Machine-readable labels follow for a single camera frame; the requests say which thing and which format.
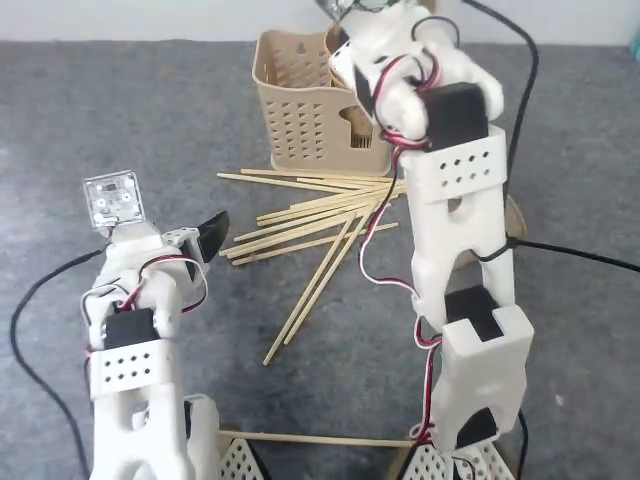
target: beige plastic basket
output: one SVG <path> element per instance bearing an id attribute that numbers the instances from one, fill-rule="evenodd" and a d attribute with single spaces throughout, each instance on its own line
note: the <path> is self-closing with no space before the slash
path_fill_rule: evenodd
<path id="1" fill-rule="evenodd" d="M 331 86 L 323 33 L 263 33 L 253 64 L 278 170 L 382 176 L 389 146 L 348 90 Z"/>

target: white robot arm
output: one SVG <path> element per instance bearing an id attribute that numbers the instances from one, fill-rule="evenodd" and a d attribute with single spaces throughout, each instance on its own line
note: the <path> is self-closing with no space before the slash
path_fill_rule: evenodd
<path id="1" fill-rule="evenodd" d="M 407 181 L 416 331 L 423 318 L 441 334 L 416 342 L 442 347 L 441 375 L 425 401 L 429 434 L 419 439 L 444 453 L 489 443 L 516 421 L 533 338 L 505 247 L 505 133 L 489 123 L 502 113 L 502 88 L 457 48 L 448 19 L 413 1 L 317 3 L 343 29 L 332 68 L 396 145 Z M 466 250 L 480 260 L 482 285 L 446 294 Z"/>
<path id="2" fill-rule="evenodd" d="M 144 219 L 133 172 L 86 180 L 85 193 L 94 227 L 110 232 L 106 262 L 81 300 L 95 420 L 91 479 L 215 480 L 218 412 L 205 395 L 183 398 L 174 339 L 181 315 L 206 298 L 207 264 L 228 215 L 161 235 Z"/>

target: black cable wire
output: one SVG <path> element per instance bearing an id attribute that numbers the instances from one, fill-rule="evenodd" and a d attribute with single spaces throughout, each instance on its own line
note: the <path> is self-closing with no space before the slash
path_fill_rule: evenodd
<path id="1" fill-rule="evenodd" d="M 524 412 L 522 409 L 518 411 L 518 420 L 520 421 L 520 427 L 522 427 L 522 447 L 520 448 L 520 460 L 518 460 L 516 480 L 522 480 L 524 462 L 527 459 L 527 450 L 529 449 L 529 428 L 527 427 L 527 421 L 524 418 Z"/>
<path id="2" fill-rule="evenodd" d="M 536 46 L 536 42 L 533 41 L 531 35 L 529 35 L 525 30 L 523 30 L 519 25 L 515 24 L 513 21 L 509 20 L 507 17 L 502 15 L 501 13 L 496 12 L 490 7 L 477 2 L 476 0 L 462 0 L 463 3 L 479 10 L 490 17 L 495 18 L 497 21 L 505 25 L 506 27 L 513 30 L 515 33 L 520 35 L 524 41 L 527 43 L 529 47 L 529 51 L 531 52 L 531 70 L 529 72 L 529 78 L 527 80 L 527 85 L 522 93 L 522 98 L 520 100 L 520 106 L 518 107 L 518 113 L 516 115 L 516 121 L 513 125 L 513 133 L 511 134 L 511 143 L 509 143 L 509 152 L 507 153 L 507 181 L 504 183 L 504 198 L 505 202 L 507 199 L 507 194 L 509 193 L 509 182 L 511 180 L 511 171 L 513 170 L 513 164 L 516 158 L 516 152 L 518 150 L 518 141 L 520 140 L 520 131 L 522 130 L 522 122 L 524 121 L 524 114 L 527 110 L 527 105 L 529 103 L 529 97 L 531 97 L 531 91 L 533 90 L 533 85 L 536 82 L 536 77 L 538 76 L 538 66 L 540 64 L 540 53 L 538 52 L 538 47 Z"/>
<path id="3" fill-rule="evenodd" d="M 462 457 L 451 457 L 451 458 L 454 460 L 459 460 L 469 465 L 469 468 L 471 469 L 471 480 L 476 480 L 476 466 L 473 464 L 471 460 L 467 458 L 462 458 Z"/>
<path id="4" fill-rule="evenodd" d="M 454 29 L 454 31 L 456 32 L 456 48 L 460 47 L 460 27 L 458 27 L 458 24 L 456 22 L 454 22 L 453 20 L 451 20 L 448 17 L 443 17 L 441 15 L 430 15 L 428 17 L 424 17 L 420 20 L 418 20 L 416 23 L 413 24 L 413 27 L 411 28 L 411 40 L 413 40 L 414 42 L 417 41 L 418 37 L 417 37 L 417 31 L 418 31 L 418 27 L 420 27 L 420 25 L 422 25 L 423 23 L 426 23 L 428 21 L 432 21 L 432 20 L 438 20 L 440 22 L 444 22 L 444 23 L 448 23 L 449 25 L 451 25 Z"/>
<path id="5" fill-rule="evenodd" d="M 536 248 L 539 250 L 546 250 L 549 252 L 565 253 L 567 255 L 586 258 L 587 260 L 592 260 L 594 262 L 605 263 L 607 265 L 612 265 L 614 267 L 624 268 L 627 270 L 631 270 L 632 272 L 640 273 L 640 265 L 635 265 L 633 263 L 625 262 L 623 260 L 618 260 L 611 257 L 605 257 L 603 255 L 598 255 L 595 253 L 583 252 L 582 250 L 576 250 L 575 248 L 551 245 L 548 243 L 530 242 L 528 240 L 518 240 L 513 238 L 512 240 L 515 246 Z"/>
<path id="6" fill-rule="evenodd" d="M 29 288 L 25 296 L 22 297 L 22 300 L 20 300 L 20 302 L 18 303 L 18 306 L 16 307 L 13 314 L 11 315 L 11 325 L 9 328 L 9 343 L 11 344 L 11 351 L 13 352 L 13 356 L 15 357 L 16 362 L 18 362 L 18 365 L 22 368 L 22 370 L 24 370 L 24 372 L 29 377 L 31 377 L 31 379 L 35 383 L 37 383 L 40 386 L 40 388 L 42 388 L 42 390 L 45 391 L 45 393 L 51 398 L 51 400 L 53 400 L 56 403 L 56 405 L 58 405 L 60 410 L 62 410 L 62 413 L 64 414 L 65 418 L 67 419 L 67 423 L 69 424 L 69 427 L 71 428 L 71 433 L 73 434 L 73 441 L 76 445 L 76 450 L 78 453 L 78 461 L 80 462 L 80 468 L 82 469 L 83 478 L 89 478 L 90 470 L 89 470 L 89 462 L 87 461 L 87 455 L 84 451 L 84 446 L 82 445 L 82 437 L 80 435 L 80 428 L 78 427 L 78 422 L 74 418 L 73 414 L 71 413 L 71 410 L 69 409 L 69 406 L 64 402 L 64 400 L 62 400 L 62 398 L 60 398 L 60 396 L 53 390 L 53 388 L 51 388 L 51 386 L 46 381 L 44 381 L 44 379 L 40 377 L 33 370 L 33 368 L 31 368 L 31 366 L 26 362 L 26 360 L 22 356 L 22 352 L 20 351 L 20 347 L 18 346 L 17 328 L 18 328 L 18 321 L 20 320 L 20 315 L 22 314 L 22 311 L 25 309 L 29 301 L 33 298 L 33 296 L 36 294 L 36 292 L 40 289 L 42 285 L 47 283 L 49 280 L 57 277 L 61 273 L 66 272 L 67 270 L 75 266 L 81 265 L 91 260 L 93 257 L 100 255 L 101 253 L 104 252 L 105 248 L 106 247 L 103 247 L 99 250 L 94 250 L 93 252 L 86 253 L 74 260 L 71 260 L 65 263 L 64 265 L 61 265 L 60 267 L 56 268 L 53 272 L 42 277 L 40 280 L 34 283 L 31 286 L 31 288 Z"/>

